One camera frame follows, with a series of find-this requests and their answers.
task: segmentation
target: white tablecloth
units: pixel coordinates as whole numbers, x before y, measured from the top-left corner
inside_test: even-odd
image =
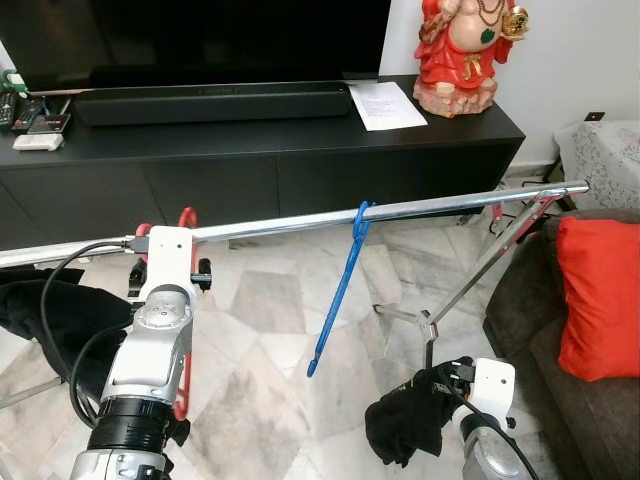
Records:
[[[583,122],[554,134],[566,180],[591,190],[572,200],[580,209],[640,208],[640,122]]]

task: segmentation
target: black tv cabinet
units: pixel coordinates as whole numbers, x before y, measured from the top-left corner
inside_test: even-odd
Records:
[[[414,76],[382,77],[409,94]],[[428,126],[367,132],[345,117],[88,128],[56,152],[0,136],[0,249],[300,215],[494,189],[524,134],[494,105]]]

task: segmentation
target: gray sofa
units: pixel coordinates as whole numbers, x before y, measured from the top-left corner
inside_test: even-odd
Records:
[[[564,215],[640,223],[640,212],[631,210]],[[560,219],[548,220],[520,246],[487,306],[484,329],[496,354],[515,366],[527,405],[540,419],[566,480],[638,480],[639,380],[588,383],[558,366],[567,321],[555,248]]]

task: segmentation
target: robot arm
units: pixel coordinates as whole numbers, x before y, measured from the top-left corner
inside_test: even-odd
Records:
[[[163,480],[162,455],[185,356],[191,351],[196,292],[189,229],[149,235],[145,302],[109,373],[87,450],[71,480]]]
[[[478,359],[475,367],[451,362],[448,381],[461,387],[457,393],[464,393],[470,385],[467,402],[480,410],[484,417],[466,405],[453,413],[453,427],[464,445],[464,480],[529,478],[511,446],[495,429],[488,427],[485,420],[492,421],[494,427],[503,432],[508,425],[513,426],[510,422],[513,419],[507,418],[515,386],[513,366],[487,358]]]

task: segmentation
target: red pillow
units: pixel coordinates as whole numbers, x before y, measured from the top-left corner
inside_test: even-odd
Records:
[[[557,248],[569,306],[560,367],[589,382],[640,377],[640,225],[567,217]]]

